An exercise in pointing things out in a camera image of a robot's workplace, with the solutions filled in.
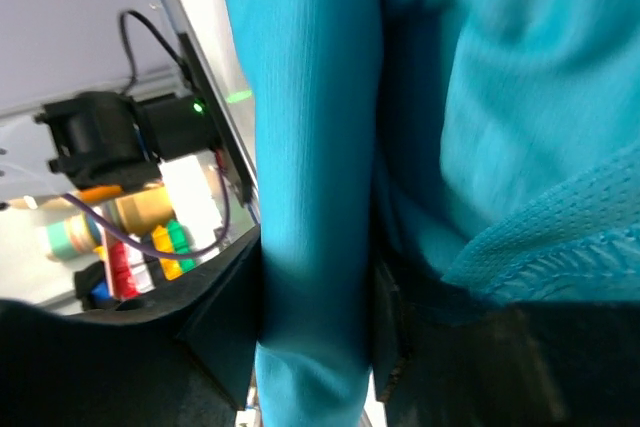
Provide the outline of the aluminium rail frame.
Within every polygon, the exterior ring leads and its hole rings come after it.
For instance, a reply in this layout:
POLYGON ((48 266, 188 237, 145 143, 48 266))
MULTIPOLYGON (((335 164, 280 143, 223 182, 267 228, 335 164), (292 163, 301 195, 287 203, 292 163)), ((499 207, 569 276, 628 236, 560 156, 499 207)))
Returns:
POLYGON ((1 120, 89 91, 216 98, 209 150, 251 197, 253 162, 182 0, 1 0, 1 120))

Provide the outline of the tape rolls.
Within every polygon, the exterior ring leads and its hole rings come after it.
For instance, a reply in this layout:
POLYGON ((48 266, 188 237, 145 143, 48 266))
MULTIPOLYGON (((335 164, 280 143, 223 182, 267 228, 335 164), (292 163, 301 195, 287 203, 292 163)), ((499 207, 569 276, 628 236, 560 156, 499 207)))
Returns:
MULTIPOLYGON (((175 218, 167 189, 152 185, 134 194, 117 196, 99 189, 86 202, 122 233, 142 237, 175 218)), ((102 245, 103 226, 62 198, 42 202, 32 197, 13 200, 1 213, 3 241, 53 262, 68 262, 92 254, 102 245)))

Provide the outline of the teal t-shirt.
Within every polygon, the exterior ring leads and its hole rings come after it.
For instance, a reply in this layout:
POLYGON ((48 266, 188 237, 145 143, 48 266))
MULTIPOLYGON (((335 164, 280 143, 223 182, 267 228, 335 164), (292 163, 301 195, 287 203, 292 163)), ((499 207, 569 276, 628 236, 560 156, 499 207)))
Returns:
POLYGON ((255 98, 268 426, 353 426, 369 213, 475 299, 639 297, 639 0, 226 0, 255 98))

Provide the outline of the colourful blocks clutter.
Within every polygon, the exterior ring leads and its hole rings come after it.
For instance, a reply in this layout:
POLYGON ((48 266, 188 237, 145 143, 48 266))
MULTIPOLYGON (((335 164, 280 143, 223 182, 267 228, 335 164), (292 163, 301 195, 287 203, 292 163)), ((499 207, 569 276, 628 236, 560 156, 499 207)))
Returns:
POLYGON ((86 247, 99 259, 73 276, 75 298, 82 309, 107 309, 177 279, 196 266, 196 261, 156 258, 119 240, 104 246, 91 220, 72 236, 75 247, 86 247))

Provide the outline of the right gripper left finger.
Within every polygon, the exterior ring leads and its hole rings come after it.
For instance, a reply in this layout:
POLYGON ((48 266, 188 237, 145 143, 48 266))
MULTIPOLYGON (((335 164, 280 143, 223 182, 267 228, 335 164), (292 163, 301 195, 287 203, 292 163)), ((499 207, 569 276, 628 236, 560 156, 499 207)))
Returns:
POLYGON ((1 304, 5 426, 231 426, 259 331, 260 231, 110 310, 1 304))

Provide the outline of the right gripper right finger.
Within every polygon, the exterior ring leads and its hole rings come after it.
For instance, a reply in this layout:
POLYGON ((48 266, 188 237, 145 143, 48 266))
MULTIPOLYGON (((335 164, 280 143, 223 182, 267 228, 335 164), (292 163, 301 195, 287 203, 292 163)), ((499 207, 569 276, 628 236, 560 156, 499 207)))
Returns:
POLYGON ((377 257, 372 366, 391 426, 635 426, 639 307, 495 307, 377 257))

